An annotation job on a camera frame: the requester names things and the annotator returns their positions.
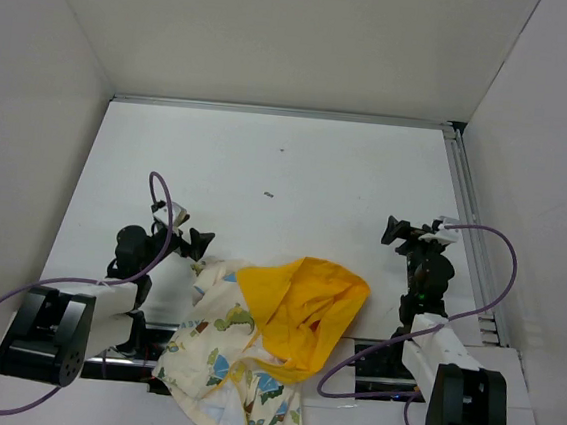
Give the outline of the cream dinosaur print yellow-hood jacket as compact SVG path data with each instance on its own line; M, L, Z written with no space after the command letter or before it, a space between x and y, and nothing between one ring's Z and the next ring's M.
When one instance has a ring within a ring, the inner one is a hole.
M207 263L193 288L152 374L195 425L303 425L303 383L370 295L360 276L313 257Z

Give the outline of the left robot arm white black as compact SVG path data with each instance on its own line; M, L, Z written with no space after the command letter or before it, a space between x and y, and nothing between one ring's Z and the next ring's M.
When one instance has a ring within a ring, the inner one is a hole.
M109 347L125 357L142 354L149 336L140 327L141 306L151 278L122 281L149 266L166 237L167 227L158 220L150 233L137 225L123 227L105 283L29 289L0 345L0 374L65 387L84 361Z

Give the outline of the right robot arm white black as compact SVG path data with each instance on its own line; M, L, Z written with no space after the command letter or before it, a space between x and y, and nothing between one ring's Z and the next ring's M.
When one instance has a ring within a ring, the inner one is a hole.
M504 376L472 357L445 310L444 294L456 272L444 252L459 238L446 224L388 219L381 241L400 244L395 251L406 259L407 291L396 332L404 340L389 348L386 364L396 376L413 376L427 404L425 425L506 425Z

